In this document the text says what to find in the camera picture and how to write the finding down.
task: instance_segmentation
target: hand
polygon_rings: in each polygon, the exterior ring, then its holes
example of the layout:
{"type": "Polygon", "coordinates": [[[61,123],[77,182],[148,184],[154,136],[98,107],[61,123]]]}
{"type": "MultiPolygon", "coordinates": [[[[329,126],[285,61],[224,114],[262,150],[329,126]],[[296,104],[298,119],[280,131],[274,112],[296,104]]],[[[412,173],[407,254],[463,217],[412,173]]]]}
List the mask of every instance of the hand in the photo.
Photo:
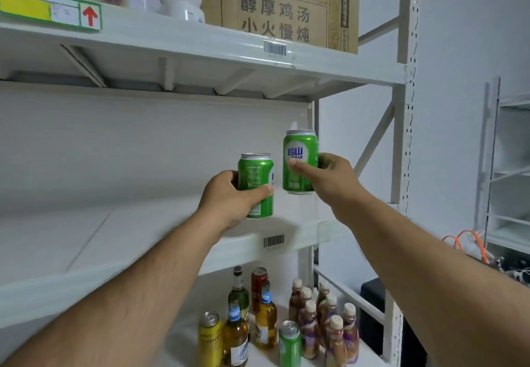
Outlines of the hand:
{"type": "Polygon", "coordinates": [[[331,207],[335,217],[343,223],[355,201],[369,196],[350,163],[340,156],[319,153],[318,168],[294,158],[289,159],[287,165],[311,182],[321,200],[331,207]]]}
{"type": "Polygon", "coordinates": [[[238,225],[248,215],[250,208],[274,192],[271,184],[245,191],[238,191],[236,187],[237,172],[222,171],[206,185],[197,209],[219,220],[223,232],[238,225]]]}

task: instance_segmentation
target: can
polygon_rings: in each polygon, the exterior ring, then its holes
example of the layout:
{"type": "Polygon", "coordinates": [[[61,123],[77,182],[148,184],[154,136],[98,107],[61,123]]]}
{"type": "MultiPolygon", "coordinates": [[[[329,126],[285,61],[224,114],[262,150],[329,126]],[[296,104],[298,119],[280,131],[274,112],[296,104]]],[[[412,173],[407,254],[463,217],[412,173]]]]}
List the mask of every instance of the can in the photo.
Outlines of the can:
{"type": "Polygon", "coordinates": [[[301,335],[295,321],[284,321],[278,334],[280,367],[300,367],[301,335]]]}
{"type": "MultiPolygon", "coordinates": [[[[274,184],[274,163],[269,153],[242,153],[237,163],[237,189],[252,190],[264,184],[274,184]]],[[[249,219],[260,219],[273,213],[274,195],[252,207],[249,219]]]]}
{"type": "Polygon", "coordinates": [[[199,322],[199,367],[222,364],[222,324],[219,314],[205,312],[199,322]]]}
{"type": "Polygon", "coordinates": [[[261,288],[265,281],[269,279],[267,270],[263,267],[257,267],[252,271],[251,290],[252,290],[252,311],[257,314],[260,311],[261,288]]]}
{"type": "Polygon", "coordinates": [[[289,130],[283,140],[283,189],[289,194],[312,194],[311,182],[287,167],[291,158],[319,165],[319,139],[314,130],[289,130]]]}

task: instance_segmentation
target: red can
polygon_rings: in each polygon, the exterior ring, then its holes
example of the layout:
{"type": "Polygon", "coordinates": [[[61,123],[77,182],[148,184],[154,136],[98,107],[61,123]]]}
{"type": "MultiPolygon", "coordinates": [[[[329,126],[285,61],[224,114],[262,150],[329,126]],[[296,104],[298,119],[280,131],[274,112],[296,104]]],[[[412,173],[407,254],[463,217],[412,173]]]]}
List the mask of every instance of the red can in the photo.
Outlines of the red can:
{"type": "Polygon", "coordinates": [[[255,314],[260,311],[261,287],[268,279],[269,274],[265,268],[258,267],[252,271],[252,310],[255,314]]]}

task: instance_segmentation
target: barcode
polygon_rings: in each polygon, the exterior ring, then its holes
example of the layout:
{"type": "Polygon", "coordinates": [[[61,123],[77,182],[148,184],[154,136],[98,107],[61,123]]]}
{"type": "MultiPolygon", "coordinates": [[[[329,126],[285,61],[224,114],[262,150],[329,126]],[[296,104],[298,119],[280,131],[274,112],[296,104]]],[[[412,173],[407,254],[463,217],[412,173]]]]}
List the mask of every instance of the barcode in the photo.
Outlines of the barcode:
{"type": "Polygon", "coordinates": [[[283,235],[278,236],[271,236],[271,237],[265,237],[263,239],[263,248],[277,246],[279,244],[283,244],[283,235]]]}
{"type": "Polygon", "coordinates": [[[252,208],[250,208],[250,212],[248,213],[248,215],[252,215],[252,216],[261,215],[261,203],[258,203],[252,208]]]}
{"type": "Polygon", "coordinates": [[[263,41],[263,49],[265,50],[265,53],[287,56],[287,45],[285,43],[263,41]]]}

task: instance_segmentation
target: forearm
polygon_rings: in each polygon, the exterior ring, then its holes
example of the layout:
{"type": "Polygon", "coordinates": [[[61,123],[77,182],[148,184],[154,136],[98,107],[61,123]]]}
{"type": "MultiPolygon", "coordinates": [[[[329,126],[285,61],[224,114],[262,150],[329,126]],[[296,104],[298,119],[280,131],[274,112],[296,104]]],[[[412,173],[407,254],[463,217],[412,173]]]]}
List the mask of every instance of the forearm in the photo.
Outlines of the forearm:
{"type": "Polygon", "coordinates": [[[435,365],[518,366],[530,358],[526,288],[371,195],[348,208],[346,224],[435,365]]]}
{"type": "Polygon", "coordinates": [[[194,214],[127,270],[57,317],[4,366],[147,365],[221,229],[214,218],[194,214]]]}

